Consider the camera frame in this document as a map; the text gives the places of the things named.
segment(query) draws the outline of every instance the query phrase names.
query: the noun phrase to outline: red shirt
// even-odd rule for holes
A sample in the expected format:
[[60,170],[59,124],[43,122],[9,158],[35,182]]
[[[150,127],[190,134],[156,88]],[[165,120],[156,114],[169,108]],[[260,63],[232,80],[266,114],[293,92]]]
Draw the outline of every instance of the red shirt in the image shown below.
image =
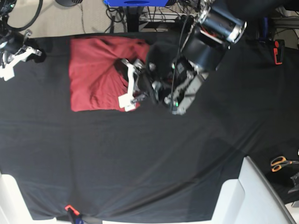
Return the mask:
[[128,82],[116,71],[114,62],[120,58],[145,62],[149,48],[144,40],[125,37],[72,39],[71,109],[124,111],[118,97],[128,92]]

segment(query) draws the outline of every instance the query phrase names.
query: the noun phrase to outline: black fabric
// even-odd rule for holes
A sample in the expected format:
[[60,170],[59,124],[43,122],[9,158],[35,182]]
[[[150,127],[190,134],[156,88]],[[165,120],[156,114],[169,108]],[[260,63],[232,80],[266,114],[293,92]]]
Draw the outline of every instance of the black fabric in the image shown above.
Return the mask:
[[[160,41],[151,45],[146,57],[146,68],[156,80],[166,78],[172,73],[172,64],[178,54],[178,42]],[[155,65],[155,69],[150,69],[150,64]]]
[[286,10],[290,11],[299,11],[299,2],[296,0],[292,0],[289,3],[284,5]]
[[[151,102],[129,113],[72,112],[70,38],[39,39],[46,61],[20,63],[15,78],[0,81],[0,170],[16,178],[34,219],[63,216],[72,204],[108,221],[209,220],[244,156],[266,175],[277,154],[296,157],[297,50],[275,66],[267,46],[238,43],[185,116]],[[138,38],[178,42],[167,33]],[[284,202],[299,199],[272,184]]]
[[238,19],[252,21],[267,16],[291,0],[225,0],[230,13]]

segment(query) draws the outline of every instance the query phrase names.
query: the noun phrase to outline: cable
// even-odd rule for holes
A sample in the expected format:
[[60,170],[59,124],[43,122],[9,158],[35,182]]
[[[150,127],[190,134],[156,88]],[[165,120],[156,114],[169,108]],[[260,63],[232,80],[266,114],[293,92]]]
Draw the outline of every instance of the cable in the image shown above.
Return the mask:
[[148,12],[149,12],[149,19],[151,22],[153,22],[153,20],[151,19],[151,15],[150,15],[150,7],[148,7]]
[[[126,33],[127,32],[127,25],[126,25],[126,22],[125,22],[125,13],[118,7],[118,8],[113,8],[113,7],[110,7],[109,5],[106,5],[104,2],[103,4],[106,6],[106,15],[107,17],[110,19],[111,22],[114,22],[114,23],[122,23],[123,25],[123,32]],[[117,14],[119,15],[120,19],[117,21],[116,19],[113,20],[113,16],[112,16],[112,13],[116,12],[116,15],[115,17],[117,16]]]
[[181,10],[181,13],[186,14],[186,12],[182,9],[182,6],[180,5],[179,1],[177,2],[177,4],[178,4],[178,8]]
[[179,18],[181,18],[181,15],[180,15],[178,12],[174,11],[173,9],[171,9],[171,8],[169,8],[169,7],[165,7],[165,8],[167,8],[167,9],[169,9],[170,11],[176,13],[176,14],[179,16]]
[[116,12],[117,14],[120,15],[120,20],[118,20],[118,21],[114,21],[114,22],[119,23],[119,22],[122,22],[122,21],[123,21],[123,19],[125,18],[125,14],[123,14],[122,11],[121,11],[119,8],[110,8],[110,7],[107,6],[107,5],[106,5],[106,7],[107,7],[107,9],[106,9],[106,15],[107,15],[107,17],[108,17],[111,21],[112,21],[112,15],[111,15],[111,13],[114,13],[114,12]]
[[185,30],[188,18],[189,18],[189,14],[187,14],[187,17],[186,17],[185,22],[183,24],[183,28],[182,28],[182,31],[181,31],[181,36],[180,36],[179,42],[178,42],[178,53],[177,53],[177,57],[176,57],[176,62],[174,64],[174,71],[173,71],[172,85],[171,85],[171,99],[170,99],[170,110],[171,111],[172,111],[172,108],[173,108],[173,88],[174,88],[174,79],[175,79],[175,76],[176,76],[177,65],[178,65],[178,57],[179,57],[179,54],[181,52],[181,42],[182,42],[182,38],[183,38],[183,34],[184,34],[184,30]]
[[164,17],[164,20],[166,20],[166,16],[165,16],[165,14],[162,12],[161,7],[159,7],[159,12],[160,12],[162,18]]
[[42,9],[42,6],[43,6],[43,0],[39,0],[38,7],[37,7],[37,10],[36,10],[36,14],[32,18],[32,20],[23,27],[14,28],[14,27],[9,26],[7,24],[8,16],[7,16],[7,18],[4,18],[4,19],[2,18],[2,21],[4,22],[4,25],[6,26],[7,29],[15,31],[15,32],[21,32],[21,31],[26,30],[26,29],[28,29],[29,27],[32,26],[32,24],[36,21],[37,17],[39,16],[39,14],[41,12],[41,9]]
[[104,33],[106,33],[109,30],[109,28],[111,28],[111,25],[104,31]]
[[151,19],[151,15],[150,15],[150,7],[148,7],[148,11],[149,11],[149,19],[150,19],[151,22],[153,22],[153,20]]
[[276,30],[276,34],[277,34],[277,36],[279,36],[278,34],[280,34],[280,33],[282,33],[282,32],[285,32],[285,31],[287,31],[287,30],[292,30],[292,31],[295,33],[295,35],[297,36],[297,39],[299,40],[299,36],[298,36],[298,34],[296,33],[295,29],[287,28],[287,29],[283,29],[283,30],[281,30],[281,31],[279,31],[279,32],[277,32],[277,30]]
[[81,4],[78,4],[78,7],[79,7],[80,10],[81,10],[81,23],[82,23],[82,29],[83,29],[83,32],[86,34],[85,26],[84,26],[84,12],[83,12],[83,5],[82,5],[82,3],[81,3]]
[[153,16],[153,21],[155,20],[156,10],[157,10],[157,7],[155,7],[154,16]]

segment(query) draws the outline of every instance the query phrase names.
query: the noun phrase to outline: scissors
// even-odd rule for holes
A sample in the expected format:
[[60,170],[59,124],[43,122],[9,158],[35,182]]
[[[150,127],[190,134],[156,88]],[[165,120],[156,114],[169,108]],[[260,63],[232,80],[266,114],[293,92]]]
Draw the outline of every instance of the scissors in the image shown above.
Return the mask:
[[299,164],[299,161],[287,160],[284,156],[279,156],[272,160],[271,170],[272,172],[280,171],[283,167],[289,166],[291,164]]

